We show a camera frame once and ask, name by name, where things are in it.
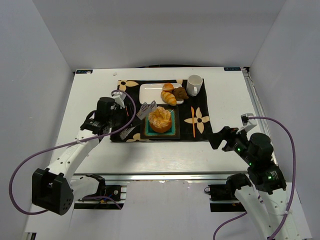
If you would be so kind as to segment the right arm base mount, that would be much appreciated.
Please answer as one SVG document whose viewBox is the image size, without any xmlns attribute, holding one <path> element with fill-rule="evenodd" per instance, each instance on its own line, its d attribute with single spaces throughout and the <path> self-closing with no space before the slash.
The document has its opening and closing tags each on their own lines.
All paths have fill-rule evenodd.
<svg viewBox="0 0 320 240">
<path fill-rule="evenodd" d="M 212 213 L 245 212 L 245 208 L 235 196 L 236 190 L 245 186 L 253 187 L 251 181 L 244 173 L 237 173 L 227 178 L 225 184 L 210 184 L 204 188 L 209 195 L 210 211 Z"/>
</svg>

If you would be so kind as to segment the large sugared ring bread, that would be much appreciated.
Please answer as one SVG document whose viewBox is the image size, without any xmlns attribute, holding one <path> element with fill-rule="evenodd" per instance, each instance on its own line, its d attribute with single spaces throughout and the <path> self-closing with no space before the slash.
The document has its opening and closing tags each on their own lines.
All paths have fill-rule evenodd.
<svg viewBox="0 0 320 240">
<path fill-rule="evenodd" d="M 148 121 L 151 129 L 156 133 L 165 133 L 172 127 L 171 112 L 162 106 L 148 114 Z"/>
</svg>

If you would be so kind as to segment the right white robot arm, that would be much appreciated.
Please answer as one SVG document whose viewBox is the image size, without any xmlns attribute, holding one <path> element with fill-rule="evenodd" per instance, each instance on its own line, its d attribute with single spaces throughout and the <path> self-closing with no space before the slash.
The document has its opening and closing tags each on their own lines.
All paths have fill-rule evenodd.
<svg viewBox="0 0 320 240">
<path fill-rule="evenodd" d="M 247 173 L 227 178 L 226 188 L 240 201 L 262 240 L 302 239 L 292 211 L 293 196 L 279 166 L 272 159 L 274 148 L 270 138 L 260 132 L 250 137 L 244 129 L 225 126 L 207 136 L 216 150 L 225 141 L 224 152 L 235 152 L 248 164 Z"/>
</svg>

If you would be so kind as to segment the metal serving tongs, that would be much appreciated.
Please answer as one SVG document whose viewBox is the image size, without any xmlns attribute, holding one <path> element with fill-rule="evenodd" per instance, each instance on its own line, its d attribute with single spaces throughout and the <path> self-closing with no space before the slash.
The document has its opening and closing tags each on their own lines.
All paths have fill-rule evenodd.
<svg viewBox="0 0 320 240">
<path fill-rule="evenodd" d="M 137 114 L 134 117 L 132 124 L 124 129 L 120 134 L 121 140 L 124 140 L 137 126 L 142 124 L 142 121 L 148 116 L 148 114 L 157 108 L 157 103 L 153 100 L 150 104 L 144 102 Z"/>
</svg>

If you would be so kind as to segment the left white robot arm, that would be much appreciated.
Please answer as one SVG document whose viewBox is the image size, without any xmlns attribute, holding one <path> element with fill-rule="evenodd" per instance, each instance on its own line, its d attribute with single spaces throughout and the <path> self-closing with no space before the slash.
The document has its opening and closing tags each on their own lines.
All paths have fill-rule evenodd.
<svg viewBox="0 0 320 240">
<path fill-rule="evenodd" d="M 67 145 L 60 157 L 45 169 L 32 175 L 32 203 L 60 216 L 67 213 L 73 202 L 106 197 L 105 179 L 87 174 L 78 180 L 72 177 L 83 160 L 103 140 L 127 128 L 134 120 L 137 107 L 131 96 L 116 92 L 101 97 L 96 109 L 85 118 L 75 140 Z"/>
</svg>

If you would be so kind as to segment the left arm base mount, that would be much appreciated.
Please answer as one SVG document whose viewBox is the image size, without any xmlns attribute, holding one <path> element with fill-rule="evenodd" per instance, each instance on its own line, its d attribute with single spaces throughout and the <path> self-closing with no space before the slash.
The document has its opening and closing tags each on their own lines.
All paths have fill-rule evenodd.
<svg viewBox="0 0 320 240">
<path fill-rule="evenodd" d="M 94 193 L 76 200 L 74 208 L 79 210 L 121 210 L 126 199 L 127 188 L 124 185 L 106 183 L 104 177 L 87 174 L 79 180 L 88 178 L 97 184 Z"/>
</svg>

